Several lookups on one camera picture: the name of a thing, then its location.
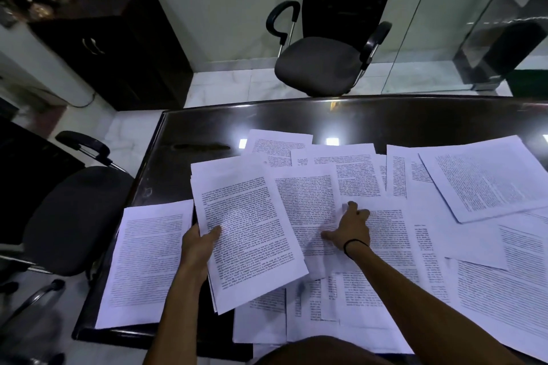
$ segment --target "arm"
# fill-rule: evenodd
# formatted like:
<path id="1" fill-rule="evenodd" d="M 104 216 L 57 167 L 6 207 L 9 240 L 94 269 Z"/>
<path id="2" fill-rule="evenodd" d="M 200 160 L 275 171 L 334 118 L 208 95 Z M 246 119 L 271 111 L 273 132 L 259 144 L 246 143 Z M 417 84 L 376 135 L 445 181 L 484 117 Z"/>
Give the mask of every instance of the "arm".
<path id="1" fill-rule="evenodd" d="M 335 231 L 323 231 L 347 254 L 379 295 L 407 343 L 425 365 L 523 365 L 497 340 L 455 309 L 424 291 L 380 259 L 370 248 L 368 210 L 348 203 Z"/>
<path id="2" fill-rule="evenodd" d="M 200 237 L 194 224 L 182 238 L 181 264 L 169 289 L 158 333 L 143 365 L 195 364 L 198 297 L 207 278 L 207 261 L 221 235 L 216 226 Z"/>

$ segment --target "glass door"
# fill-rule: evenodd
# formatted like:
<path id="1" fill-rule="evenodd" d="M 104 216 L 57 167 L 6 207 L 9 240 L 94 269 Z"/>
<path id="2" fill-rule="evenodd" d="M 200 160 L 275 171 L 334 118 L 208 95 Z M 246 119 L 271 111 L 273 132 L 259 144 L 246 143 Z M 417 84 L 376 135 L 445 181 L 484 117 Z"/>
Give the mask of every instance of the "glass door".
<path id="1" fill-rule="evenodd" d="M 491 0 L 420 0 L 383 94 L 471 90 L 454 58 Z"/>

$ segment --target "person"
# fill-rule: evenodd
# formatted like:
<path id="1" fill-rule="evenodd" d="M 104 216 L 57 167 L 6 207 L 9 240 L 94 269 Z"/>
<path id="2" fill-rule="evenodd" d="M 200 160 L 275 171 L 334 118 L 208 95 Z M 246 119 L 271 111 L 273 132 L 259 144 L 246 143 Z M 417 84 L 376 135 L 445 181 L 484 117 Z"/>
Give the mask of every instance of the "person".
<path id="1" fill-rule="evenodd" d="M 421 289 L 371 250 L 368 210 L 348 203 L 339 228 L 323 231 L 352 258 L 375 289 L 415 355 L 424 365 L 523 365 L 492 336 L 444 302 Z M 182 240 L 182 256 L 144 365 L 195 364 L 198 295 L 207 278 L 207 261 L 221 227 L 200 237 L 194 225 Z M 390 365 L 351 343 L 316 336 L 284 345 L 261 358 L 260 365 Z"/>

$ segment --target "dark brown cabinet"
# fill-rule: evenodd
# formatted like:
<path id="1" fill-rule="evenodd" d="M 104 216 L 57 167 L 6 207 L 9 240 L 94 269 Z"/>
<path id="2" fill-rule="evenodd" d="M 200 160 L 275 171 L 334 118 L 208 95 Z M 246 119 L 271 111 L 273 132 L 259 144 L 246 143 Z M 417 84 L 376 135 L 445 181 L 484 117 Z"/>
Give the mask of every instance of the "dark brown cabinet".
<path id="1" fill-rule="evenodd" d="M 30 28 L 116 110 L 185 105 L 193 72 L 158 0 L 75 0 Z"/>

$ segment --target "person's left hand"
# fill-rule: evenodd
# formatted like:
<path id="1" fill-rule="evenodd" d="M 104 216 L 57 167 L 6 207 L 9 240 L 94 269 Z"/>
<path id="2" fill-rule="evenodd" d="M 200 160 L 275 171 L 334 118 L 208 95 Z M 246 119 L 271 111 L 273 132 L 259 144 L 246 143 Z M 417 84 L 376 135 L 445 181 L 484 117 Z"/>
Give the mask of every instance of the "person's left hand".
<path id="1" fill-rule="evenodd" d="M 197 275 L 202 284 L 207 278 L 207 262 L 215 242 L 221 236 L 221 226 L 217 225 L 209 234 L 200 237 L 198 224 L 191 226 L 182 237 L 181 264 L 179 270 L 186 269 Z"/>

